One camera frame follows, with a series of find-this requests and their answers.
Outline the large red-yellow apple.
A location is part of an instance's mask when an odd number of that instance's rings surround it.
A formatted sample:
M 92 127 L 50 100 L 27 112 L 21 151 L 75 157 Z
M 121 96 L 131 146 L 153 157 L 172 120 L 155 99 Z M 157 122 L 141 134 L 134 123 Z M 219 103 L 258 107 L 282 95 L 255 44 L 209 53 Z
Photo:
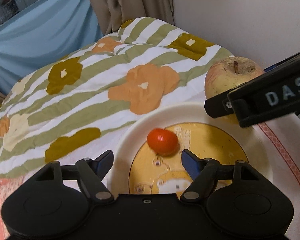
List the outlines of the large red-yellow apple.
M 206 99 L 235 88 L 260 75 L 264 70 L 253 60 L 233 56 L 216 62 L 207 72 L 204 84 Z M 219 117 L 223 122 L 238 125 L 234 114 Z

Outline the small mandarin front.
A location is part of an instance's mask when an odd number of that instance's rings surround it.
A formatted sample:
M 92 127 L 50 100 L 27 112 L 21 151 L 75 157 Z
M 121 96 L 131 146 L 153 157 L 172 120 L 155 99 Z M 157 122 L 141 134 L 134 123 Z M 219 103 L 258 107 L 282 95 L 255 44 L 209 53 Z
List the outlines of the small mandarin front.
M 147 135 L 148 146 L 158 155 L 167 157 L 179 151 L 179 139 L 169 130 L 155 128 Z

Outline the cream duck-print oval plate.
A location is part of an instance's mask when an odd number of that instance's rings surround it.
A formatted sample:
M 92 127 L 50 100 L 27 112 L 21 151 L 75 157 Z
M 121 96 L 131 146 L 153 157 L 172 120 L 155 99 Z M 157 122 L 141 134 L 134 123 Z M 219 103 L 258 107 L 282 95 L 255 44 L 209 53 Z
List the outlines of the cream duck-print oval plate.
M 107 187 L 119 193 L 181 195 L 192 182 L 181 164 L 181 153 L 161 157 L 146 143 L 155 128 L 165 128 L 179 138 L 180 149 L 200 159 L 212 158 L 221 164 L 247 161 L 285 192 L 285 179 L 276 163 L 279 154 L 258 127 L 238 125 L 210 118 L 202 103 L 186 102 L 162 107 L 144 115 L 120 139 L 114 165 L 106 178 Z

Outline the pink floral bed sheet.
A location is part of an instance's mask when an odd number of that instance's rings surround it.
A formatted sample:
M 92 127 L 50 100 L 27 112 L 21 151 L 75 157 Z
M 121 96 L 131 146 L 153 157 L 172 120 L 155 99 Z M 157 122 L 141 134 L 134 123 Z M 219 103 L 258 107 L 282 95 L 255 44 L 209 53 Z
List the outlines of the pink floral bed sheet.
M 113 101 L 107 92 L 82 96 L 61 95 L 25 99 L 12 95 L 0 107 L 0 209 L 4 200 L 38 171 L 48 159 L 71 164 L 83 157 L 94 158 L 112 150 L 117 163 L 105 177 L 106 185 L 126 178 L 131 193 L 181 193 L 186 178 L 179 156 L 151 157 L 140 164 L 139 148 L 149 130 L 164 127 L 175 131 L 182 148 L 194 148 L 194 132 L 188 122 L 207 124 L 202 158 L 231 164 L 238 158 L 238 143 L 251 165 L 292 200 L 295 215 L 288 229 L 290 239 L 300 239 L 300 119 L 290 114 L 249 128 L 224 119 L 211 119 L 204 111 L 204 93 L 179 98 L 164 96 L 160 106 L 147 114 L 130 111 L 128 101 Z M 0 239 L 8 231 L 0 215 Z

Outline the green striped floral quilt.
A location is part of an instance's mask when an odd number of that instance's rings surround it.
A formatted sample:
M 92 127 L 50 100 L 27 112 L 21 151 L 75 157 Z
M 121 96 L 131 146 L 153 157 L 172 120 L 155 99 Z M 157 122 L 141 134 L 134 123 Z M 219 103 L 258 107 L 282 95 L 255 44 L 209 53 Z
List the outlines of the green striped floral quilt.
M 18 81 L 0 105 L 0 180 L 73 158 L 92 141 L 203 92 L 227 49 L 141 17 Z

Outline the blue cloth curtain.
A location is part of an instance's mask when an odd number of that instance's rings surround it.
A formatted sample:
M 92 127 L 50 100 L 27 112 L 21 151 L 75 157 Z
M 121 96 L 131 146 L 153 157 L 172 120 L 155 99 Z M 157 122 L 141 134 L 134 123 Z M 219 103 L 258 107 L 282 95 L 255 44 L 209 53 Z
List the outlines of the blue cloth curtain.
M 39 0 L 0 26 L 0 92 L 103 36 L 89 0 Z

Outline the beige curtain right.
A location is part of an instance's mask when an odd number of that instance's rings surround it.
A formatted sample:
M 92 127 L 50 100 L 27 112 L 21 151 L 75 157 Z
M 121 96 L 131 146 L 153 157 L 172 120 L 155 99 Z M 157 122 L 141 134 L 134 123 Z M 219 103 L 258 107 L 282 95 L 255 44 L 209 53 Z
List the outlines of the beige curtain right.
M 123 23 L 139 17 L 152 17 L 170 24 L 172 0 L 90 0 L 104 35 L 117 31 Z

